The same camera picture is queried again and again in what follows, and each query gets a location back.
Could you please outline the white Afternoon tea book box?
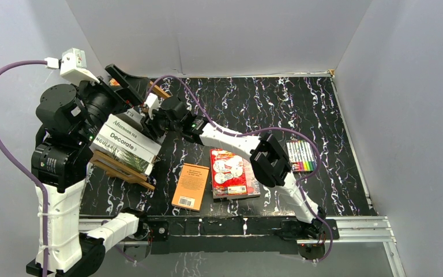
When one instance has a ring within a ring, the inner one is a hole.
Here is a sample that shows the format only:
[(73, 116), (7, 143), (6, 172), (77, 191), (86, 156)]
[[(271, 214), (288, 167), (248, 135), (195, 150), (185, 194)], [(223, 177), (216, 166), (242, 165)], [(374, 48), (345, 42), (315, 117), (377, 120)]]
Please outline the white Afternoon tea book box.
[(123, 114), (120, 114), (119, 116), (110, 115), (105, 125), (128, 137), (138, 145), (147, 146), (153, 145), (153, 143), (162, 145), (166, 135), (153, 138), (147, 133), (147, 129), (143, 129), (139, 124), (133, 123), (132, 121), (129, 122), (131, 118), (125, 116), (125, 119), (127, 119), (127, 121), (123, 120)]

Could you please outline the grey book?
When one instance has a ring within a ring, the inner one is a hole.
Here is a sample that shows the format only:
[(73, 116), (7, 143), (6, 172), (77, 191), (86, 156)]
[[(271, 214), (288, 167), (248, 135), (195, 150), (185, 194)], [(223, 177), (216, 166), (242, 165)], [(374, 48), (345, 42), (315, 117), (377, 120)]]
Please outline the grey book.
[(143, 127), (141, 125), (141, 120), (144, 116), (135, 109), (132, 108), (127, 110), (124, 113), (118, 114), (117, 117), (126, 122), (129, 126), (142, 131)]

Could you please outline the white palm leaf book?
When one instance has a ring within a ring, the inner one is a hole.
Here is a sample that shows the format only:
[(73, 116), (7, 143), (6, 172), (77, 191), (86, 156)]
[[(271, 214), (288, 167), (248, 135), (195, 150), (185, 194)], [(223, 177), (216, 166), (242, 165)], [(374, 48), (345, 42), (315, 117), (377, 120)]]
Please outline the white palm leaf book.
[(127, 166), (128, 168), (149, 176), (153, 170), (153, 164), (146, 160), (139, 158), (137, 155), (123, 149), (112, 141), (98, 134), (94, 139), (91, 149), (93, 151), (100, 151), (107, 156), (113, 158), (117, 162)]

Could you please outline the brown Decorate Furniture book box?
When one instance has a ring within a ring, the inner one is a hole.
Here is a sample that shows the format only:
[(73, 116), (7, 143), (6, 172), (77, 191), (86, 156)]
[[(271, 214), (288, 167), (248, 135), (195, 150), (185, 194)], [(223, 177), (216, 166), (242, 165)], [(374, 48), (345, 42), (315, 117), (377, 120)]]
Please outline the brown Decorate Furniture book box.
[(156, 154), (154, 154), (147, 148), (138, 145), (131, 139), (127, 138), (125, 135), (120, 134), (119, 131), (116, 131), (104, 125), (101, 128), (99, 134), (112, 141), (116, 145), (121, 146), (125, 150), (137, 155), (139, 158), (146, 160), (149, 163), (154, 164), (156, 162)]

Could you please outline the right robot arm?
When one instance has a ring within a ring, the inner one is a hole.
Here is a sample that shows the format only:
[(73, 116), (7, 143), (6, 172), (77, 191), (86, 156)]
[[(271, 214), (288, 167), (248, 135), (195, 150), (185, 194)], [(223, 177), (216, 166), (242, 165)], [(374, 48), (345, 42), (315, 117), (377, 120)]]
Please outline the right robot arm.
[(296, 220), (282, 228), (283, 236), (319, 239), (324, 233), (324, 210), (299, 189), (289, 156), (273, 134), (243, 135), (210, 123), (207, 117), (188, 110), (186, 103), (175, 96), (159, 100), (149, 93), (142, 107), (142, 126), (153, 139), (176, 132), (190, 143), (220, 148), (250, 162), (255, 179), (268, 188), (277, 187), (280, 197), (294, 211)]

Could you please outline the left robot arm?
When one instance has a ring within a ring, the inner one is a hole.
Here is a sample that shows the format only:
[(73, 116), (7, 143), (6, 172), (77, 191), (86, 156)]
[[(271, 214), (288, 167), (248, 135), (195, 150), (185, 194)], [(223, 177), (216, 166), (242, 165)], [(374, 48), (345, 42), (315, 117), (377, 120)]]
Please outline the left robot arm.
[(45, 90), (36, 109), (46, 136), (36, 144), (31, 172), (37, 179), (40, 248), (27, 265), (35, 276), (91, 276), (105, 254), (128, 236), (142, 240), (149, 233), (146, 214), (132, 208), (86, 233), (79, 230), (82, 191), (91, 144), (109, 116), (143, 102), (146, 77), (129, 75), (110, 64), (106, 72), (117, 82), (101, 77), (77, 84), (58, 84)]

